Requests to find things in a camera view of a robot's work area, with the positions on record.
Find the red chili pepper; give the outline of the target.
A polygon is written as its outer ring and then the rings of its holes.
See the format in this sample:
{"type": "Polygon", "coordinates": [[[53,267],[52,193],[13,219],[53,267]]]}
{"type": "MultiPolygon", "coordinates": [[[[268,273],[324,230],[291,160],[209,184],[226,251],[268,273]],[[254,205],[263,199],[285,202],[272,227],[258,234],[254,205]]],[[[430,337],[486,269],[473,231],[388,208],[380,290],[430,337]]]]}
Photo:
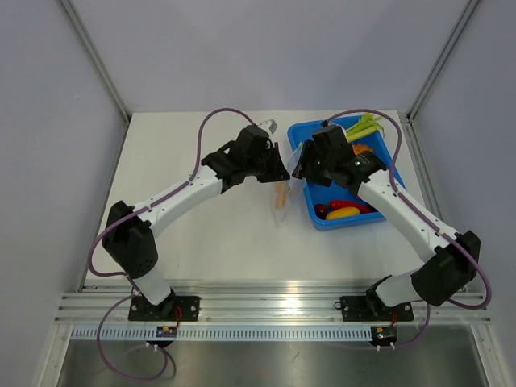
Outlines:
{"type": "Polygon", "coordinates": [[[372,208],[370,206],[362,204],[360,202],[354,202],[349,200],[332,200],[329,203],[329,208],[331,210],[339,210],[345,207],[356,208],[361,214],[368,214],[372,212],[372,208]]]}

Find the clear zip top bag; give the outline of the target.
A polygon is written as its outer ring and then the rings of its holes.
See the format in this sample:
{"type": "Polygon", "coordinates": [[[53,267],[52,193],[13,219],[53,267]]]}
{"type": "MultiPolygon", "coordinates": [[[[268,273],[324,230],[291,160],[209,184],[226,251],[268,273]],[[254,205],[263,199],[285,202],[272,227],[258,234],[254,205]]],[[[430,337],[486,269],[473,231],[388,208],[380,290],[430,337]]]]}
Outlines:
{"type": "MultiPolygon", "coordinates": [[[[291,176],[293,171],[298,166],[302,154],[303,145],[299,144],[293,151],[287,154],[284,166],[286,171],[291,176]]],[[[274,201],[276,198],[276,192],[273,184],[273,190],[270,195],[271,213],[272,218],[276,226],[282,224],[288,216],[293,212],[293,208],[299,203],[300,197],[303,195],[303,190],[306,186],[306,179],[298,179],[296,177],[290,177],[289,180],[284,181],[288,185],[288,193],[286,198],[285,207],[281,210],[274,209],[274,201]]]]}

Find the blue plastic tray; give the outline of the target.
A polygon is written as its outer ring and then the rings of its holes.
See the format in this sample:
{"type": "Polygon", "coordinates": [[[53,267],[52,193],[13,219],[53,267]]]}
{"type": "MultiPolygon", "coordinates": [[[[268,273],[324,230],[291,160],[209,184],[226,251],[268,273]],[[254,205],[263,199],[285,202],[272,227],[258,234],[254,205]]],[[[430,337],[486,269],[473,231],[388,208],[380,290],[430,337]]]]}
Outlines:
{"type": "MultiPolygon", "coordinates": [[[[305,140],[312,139],[312,135],[318,131],[320,127],[320,120],[295,123],[292,125],[287,130],[287,138],[292,150],[295,150],[305,140]]],[[[392,157],[386,147],[382,134],[379,131],[375,131],[356,142],[358,144],[365,144],[371,147],[374,154],[386,164],[387,168],[390,167],[392,164],[392,157]]],[[[385,217],[380,212],[373,210],[368,213],[361,210],[359,215],[353,217],[344,217],[332,220],[319,218],[315,211],[316,205],[329,207],[331,201],[338,200],[359,203],[359,208],[367,205],[366,202],[361,201],[359,198],[352,195],[347,189],[336,185],[334,182],[332,182],[329,187],[307,182],[304,186],[303,193],[305,195],[308,214],[314,228],[318,231],[331,231],[345,227],[356,227],[385,221],[385,217]]]]}

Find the yellow mango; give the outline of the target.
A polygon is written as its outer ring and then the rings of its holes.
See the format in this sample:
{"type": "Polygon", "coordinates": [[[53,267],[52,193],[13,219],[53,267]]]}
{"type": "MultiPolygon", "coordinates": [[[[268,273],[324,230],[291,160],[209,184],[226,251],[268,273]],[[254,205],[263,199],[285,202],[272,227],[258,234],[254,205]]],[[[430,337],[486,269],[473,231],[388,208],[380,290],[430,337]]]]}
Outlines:
{"type": "Polygon", "coordinates": [[[329,212],[326,216],[326,220],[336,220],[340,218],[348,218],[360,215],[361,212],[354,206],[346,206],[329,212]]]}

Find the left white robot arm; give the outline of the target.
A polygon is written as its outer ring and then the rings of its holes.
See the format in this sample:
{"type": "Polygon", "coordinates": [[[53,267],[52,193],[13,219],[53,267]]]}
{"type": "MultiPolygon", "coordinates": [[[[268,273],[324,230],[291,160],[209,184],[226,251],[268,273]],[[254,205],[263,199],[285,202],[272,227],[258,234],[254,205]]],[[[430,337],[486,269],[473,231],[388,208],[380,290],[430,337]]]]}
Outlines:
{"type": "Polygon", "coordinates": [[[278,144],[256,125],[246,126],[235,140],[206,155],[192,174],[170,191],[133,206],[120,201],[110,208],[102,247],[147,301],[146,311],[155,320],[164,321],[173,314],[175,298],[157,268],[156,238],[194,207],[248,177],[260,183],[289,179],[278,144]]]}

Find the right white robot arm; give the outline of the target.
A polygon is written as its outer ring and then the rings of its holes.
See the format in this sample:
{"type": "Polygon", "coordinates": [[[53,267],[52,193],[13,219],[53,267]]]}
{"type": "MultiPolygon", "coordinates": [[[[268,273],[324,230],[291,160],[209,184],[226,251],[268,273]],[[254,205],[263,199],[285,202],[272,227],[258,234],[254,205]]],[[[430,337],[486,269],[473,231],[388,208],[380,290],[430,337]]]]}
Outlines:
{"type": "Polygon", "coordinates": [[[368,290],[365,306],[371,317],[384,319],[405,302],[441,306],[475,278],[479,237],[472,231],[459,233],[414,203],[375,153],[354,153],[340,126],[326,126],[304,141],[293,176],[326,187],[339,185],[367,202],[396,227],[423,262],[368,290]]]}

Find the orange toy pineapple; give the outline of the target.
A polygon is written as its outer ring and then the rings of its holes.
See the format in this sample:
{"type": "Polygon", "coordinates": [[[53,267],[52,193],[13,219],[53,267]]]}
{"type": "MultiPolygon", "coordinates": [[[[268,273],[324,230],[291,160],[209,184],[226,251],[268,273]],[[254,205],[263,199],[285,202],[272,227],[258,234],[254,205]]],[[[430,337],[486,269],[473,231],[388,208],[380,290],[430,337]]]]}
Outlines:
{"type": "Polygon", "coordinates": [[[352,149],[356,156],[364,152],[374,153],[374,149],[368,146],[367,144],[352,144],[352,149]]]}

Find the dark red plum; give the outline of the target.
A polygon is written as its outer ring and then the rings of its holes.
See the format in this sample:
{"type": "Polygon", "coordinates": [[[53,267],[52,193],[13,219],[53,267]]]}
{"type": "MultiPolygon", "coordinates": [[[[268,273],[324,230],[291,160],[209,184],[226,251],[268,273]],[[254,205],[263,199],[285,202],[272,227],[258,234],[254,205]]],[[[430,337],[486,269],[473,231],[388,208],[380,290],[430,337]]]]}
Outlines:
{"type": "Polygon", "coordinates": [[[328,209],[327,206],[324,204],[316,204],[314,206],[314,211],[316,215],[321,219],[325,219],[327,217],[328,209]]]}

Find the green celery stalk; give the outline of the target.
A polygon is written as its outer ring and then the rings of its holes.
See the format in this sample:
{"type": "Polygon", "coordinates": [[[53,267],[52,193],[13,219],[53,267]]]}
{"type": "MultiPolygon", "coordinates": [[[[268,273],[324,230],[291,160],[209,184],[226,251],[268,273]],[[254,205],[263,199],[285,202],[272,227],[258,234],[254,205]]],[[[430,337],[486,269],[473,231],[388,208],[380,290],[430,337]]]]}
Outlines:
{"type": "Polygon", "coordinates": [[[347,140],[349,142],[357,141],[376,131],[383,131],[384,128],[380,124],[382,117],[372,113],[365,113],[361,116],[358,123],[346,130],[347,140]]]}

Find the right circuit board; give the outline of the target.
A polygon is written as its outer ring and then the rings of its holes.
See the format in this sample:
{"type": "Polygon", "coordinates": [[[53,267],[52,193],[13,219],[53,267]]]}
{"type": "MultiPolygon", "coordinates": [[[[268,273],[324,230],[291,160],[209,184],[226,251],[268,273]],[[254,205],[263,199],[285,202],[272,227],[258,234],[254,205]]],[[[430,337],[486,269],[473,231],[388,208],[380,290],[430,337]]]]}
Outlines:
{"type": "Polygon", "coordinates": [[[372,345],[390,346],[395,344],[398,338],[396,326],[371,327],[372,345]]]}

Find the circuit board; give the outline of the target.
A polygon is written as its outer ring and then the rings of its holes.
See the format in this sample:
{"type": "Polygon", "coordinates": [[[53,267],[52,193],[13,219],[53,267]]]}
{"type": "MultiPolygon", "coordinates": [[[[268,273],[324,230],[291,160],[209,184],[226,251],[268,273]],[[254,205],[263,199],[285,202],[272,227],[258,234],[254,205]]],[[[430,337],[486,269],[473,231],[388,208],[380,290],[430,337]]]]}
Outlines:
{"type": "Polygon", "coordinates": [[[396,326],[371,327],[372,345],[390,346],[395,344],[398,338],[396,326]]]}
{"type": "Polygon", "coordinates": [[[156,336],[164,338],[176,338],[177,328],[175,326],[158,326],[156,328],[156,336]]]}

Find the left circuit board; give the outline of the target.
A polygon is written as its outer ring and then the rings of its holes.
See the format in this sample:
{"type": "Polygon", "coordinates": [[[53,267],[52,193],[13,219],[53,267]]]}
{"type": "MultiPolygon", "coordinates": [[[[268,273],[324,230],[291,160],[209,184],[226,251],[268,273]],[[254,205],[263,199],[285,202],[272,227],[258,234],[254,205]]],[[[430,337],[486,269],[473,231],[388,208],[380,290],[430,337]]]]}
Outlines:
{"type": "Polygon", "coordinates": [[[176,338],[177,328],[175,326],[158,326],[156,328],[156,336],[164,338],[176,338]]]}

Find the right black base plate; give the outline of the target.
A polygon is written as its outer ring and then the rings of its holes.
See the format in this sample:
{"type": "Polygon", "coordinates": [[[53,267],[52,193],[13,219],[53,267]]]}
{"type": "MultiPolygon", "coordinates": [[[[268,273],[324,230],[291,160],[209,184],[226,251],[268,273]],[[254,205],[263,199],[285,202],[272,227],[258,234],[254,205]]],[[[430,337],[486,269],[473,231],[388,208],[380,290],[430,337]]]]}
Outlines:
{"type": "Polygon", "coordinates": [[[341,312],[344,322],[412,322],[414,313],[409,302],[394,307],[366,296],[342,296],[333,307],[341,312]]]}

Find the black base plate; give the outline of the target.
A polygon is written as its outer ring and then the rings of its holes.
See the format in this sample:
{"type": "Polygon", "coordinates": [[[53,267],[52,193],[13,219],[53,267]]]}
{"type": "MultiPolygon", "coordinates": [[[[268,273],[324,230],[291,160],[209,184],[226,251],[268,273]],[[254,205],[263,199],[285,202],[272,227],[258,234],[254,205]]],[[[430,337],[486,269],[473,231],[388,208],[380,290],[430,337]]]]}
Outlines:
{"type": "Polygon", "coordinates": [[[366,296],[342,296],[333,307],[341,312],[344,322],[412,322],[414,313],[409,302],[394,307],[366,296]]]}
{"type": "Polygon", "coordinates": [[[197,322],[200,297],[175,296],[155,306],[144,296],[131,299],[128,320],[132,322],[197,322]]]}

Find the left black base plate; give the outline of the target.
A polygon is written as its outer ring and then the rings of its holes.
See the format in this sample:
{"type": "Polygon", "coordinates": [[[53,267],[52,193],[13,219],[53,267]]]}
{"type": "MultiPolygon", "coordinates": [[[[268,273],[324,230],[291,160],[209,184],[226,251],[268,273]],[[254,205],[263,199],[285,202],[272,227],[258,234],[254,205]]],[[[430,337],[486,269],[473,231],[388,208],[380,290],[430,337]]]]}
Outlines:
{"type": "Polygon", "coordinates": [[[197,322],[200,297],[175,296],[155,306],[144,296],[131,299],[128,320],[132,322],[197,322]]]}

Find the right aluminium frame post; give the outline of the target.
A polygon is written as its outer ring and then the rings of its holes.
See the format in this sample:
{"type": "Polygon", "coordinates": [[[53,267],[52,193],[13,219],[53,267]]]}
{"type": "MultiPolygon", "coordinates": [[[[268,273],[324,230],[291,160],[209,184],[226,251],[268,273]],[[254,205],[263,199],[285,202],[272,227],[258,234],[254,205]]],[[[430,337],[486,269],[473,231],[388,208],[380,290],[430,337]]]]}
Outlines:
{"type": "Polygon", "coordinates": [[[464,9],[461,11],[449,36],[440,49],[439,54],[431,67],[431,71],[428,73],[414,102],[411,104],[411,107],[408,110],[406,117],[409,123],[413,123],[415,121],[418,113],[431,94],[432,89],[434,88],[436,82],[439,80],[442,71],[445,69],[452,54],[459,45],[464,33],[466,32],[469,24],[472,22],[482,2],[482,0],[468,0],[466,2],[464,9]]]}

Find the aluminium frame post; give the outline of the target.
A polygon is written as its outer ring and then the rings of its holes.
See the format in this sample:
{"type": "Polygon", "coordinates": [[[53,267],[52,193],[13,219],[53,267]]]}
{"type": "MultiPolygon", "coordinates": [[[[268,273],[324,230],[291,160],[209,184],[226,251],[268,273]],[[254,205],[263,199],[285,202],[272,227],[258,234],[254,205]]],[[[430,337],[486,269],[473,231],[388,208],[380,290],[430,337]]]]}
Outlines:
{"type": "Polygon", "coordinates": [[[466,2],[464,9],[461,11],[449,36],[440,49],[439,54],[431,67],[431,71],[428,73],[414,102],[411,104],[411,107],[408,110],[406,117],[409,123],[413,123],[415,121],[418,113],[431,94],[432,89],[434,88],[436,82],[439,80],[442,71],[445,69],[452,54],[459,45],[464,33],[466,32],[469,24],[472,22],[482,2],[482,0],[468,0],[466,2]]]}
{"type": "Polygon", "coordinates": [[[68,21],[73,31],[73,34],[77,37],[82,50],[84,51],[90,62],[90,65],[93,68],[93,71],[96,73],[98,80],[101,82],[103,89],[114,105],[114,108],[117,110],[125,127],[129,127],[131,122],[131,112],[128,110],[125,102],[118,92],[115,83],[113,82],[106,66],[102,61],[102,58],[98,53],[98,50],[95,47],[94,41],[92,40],[77,8],[75,7],[75,4],[70,0],[57,0],[56,4],[63,12],[64,17],[68,21]]]}

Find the aluminium mounting rail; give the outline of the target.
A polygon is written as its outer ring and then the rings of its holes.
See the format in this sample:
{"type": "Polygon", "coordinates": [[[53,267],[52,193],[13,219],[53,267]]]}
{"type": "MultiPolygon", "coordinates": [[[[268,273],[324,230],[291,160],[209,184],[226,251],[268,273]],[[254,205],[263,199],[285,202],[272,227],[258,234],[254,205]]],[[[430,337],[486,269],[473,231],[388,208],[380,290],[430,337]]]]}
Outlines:
{"type": "MultiPolygon", "coordinates": [[[[334,307],[344,295],[360,295],[361,281],[201,281],[171,280],[176,294],[200,297],[198,322],[204,325],[340,325],[341,313],[334,307]]],[[[56,312],[57,324],[97,323],[117,301],[122,305],[109,323],[127,321],[131,293],[119,279],[90,279],[75,293],[65,293],[56,312]]]]}

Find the left aluminium frame post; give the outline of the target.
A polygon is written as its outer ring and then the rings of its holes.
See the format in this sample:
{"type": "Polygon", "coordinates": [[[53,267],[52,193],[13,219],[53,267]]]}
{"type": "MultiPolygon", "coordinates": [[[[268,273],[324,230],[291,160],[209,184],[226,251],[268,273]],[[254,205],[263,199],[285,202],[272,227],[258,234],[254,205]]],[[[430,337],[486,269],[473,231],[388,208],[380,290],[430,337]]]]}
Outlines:
{"type": "Polygon", "coordinates": [[[68,21],[73,31],[73,34],[77,37],[82,50],[84,51],[90,62],[90,65],[93,68],[93,71],[96,73],[98,80],[101,82],[103,89],[114,105],[114,108],[117,110],[125,127],[129,127],[131,122],[131,112],[128,110],[125,102],[118,92],[115,83],[113,82],[106,66],[102,61],[102,58],[98,53],[98,50],[95,47],[94,41],[92,40],[77,8],[75,7],[75,4],[70,0],[57,0],[56,4],[63,12],[64,17],[68,21]]]}

